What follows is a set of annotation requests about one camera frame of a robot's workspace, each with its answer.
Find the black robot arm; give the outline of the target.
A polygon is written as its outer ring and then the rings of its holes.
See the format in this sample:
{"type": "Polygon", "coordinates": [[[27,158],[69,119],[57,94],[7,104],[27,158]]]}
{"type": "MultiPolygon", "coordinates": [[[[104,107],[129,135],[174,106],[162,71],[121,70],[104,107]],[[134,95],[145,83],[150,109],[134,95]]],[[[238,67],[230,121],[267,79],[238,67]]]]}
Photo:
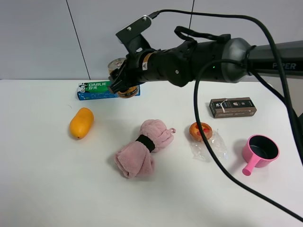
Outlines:
{"type": "Polygon", "coordinates": [[[110,74],[109,91],[117,93],[150,81],[169,81],[183,87],[197,79],[200,70],[209,67],[202,81],[237,83],[250,70],[278,74],[278,63],[269,45],[251,46],[242,38],[224,43],[185,41],[167,50],[146,50],[128,56],[120,69],[110,74]]]}

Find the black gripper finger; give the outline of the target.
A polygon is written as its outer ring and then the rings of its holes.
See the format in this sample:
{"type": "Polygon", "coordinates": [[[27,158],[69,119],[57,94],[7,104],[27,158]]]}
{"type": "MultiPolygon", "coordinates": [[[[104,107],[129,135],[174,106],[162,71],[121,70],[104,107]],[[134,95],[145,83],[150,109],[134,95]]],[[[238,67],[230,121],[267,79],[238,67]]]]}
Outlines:
{"type": "Polygon", "coordinates": [[[125,92],[129,87],[125,81],[123,81],[125,72],[124,60],[113,60],[108,64],[108,72],[109,72],[109,81],[110,85],[108,86],[108,90],[116,94],[118,92],[125,92]]]}

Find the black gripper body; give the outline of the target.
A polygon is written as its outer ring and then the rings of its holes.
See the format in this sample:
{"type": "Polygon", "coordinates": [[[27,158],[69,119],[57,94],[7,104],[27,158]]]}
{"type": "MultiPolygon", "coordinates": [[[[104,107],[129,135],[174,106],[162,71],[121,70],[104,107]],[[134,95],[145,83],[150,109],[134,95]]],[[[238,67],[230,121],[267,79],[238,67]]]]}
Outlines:
{"type": "Polygon", "coordinates": [[[124,68],[124,84],[133,87],[150,81],[168,81],[183,87],[196,79],[201,68],[222,57],[225,43],[196,40],[184,41],[166,50],[147,49],[127,57],[124,68]]]}

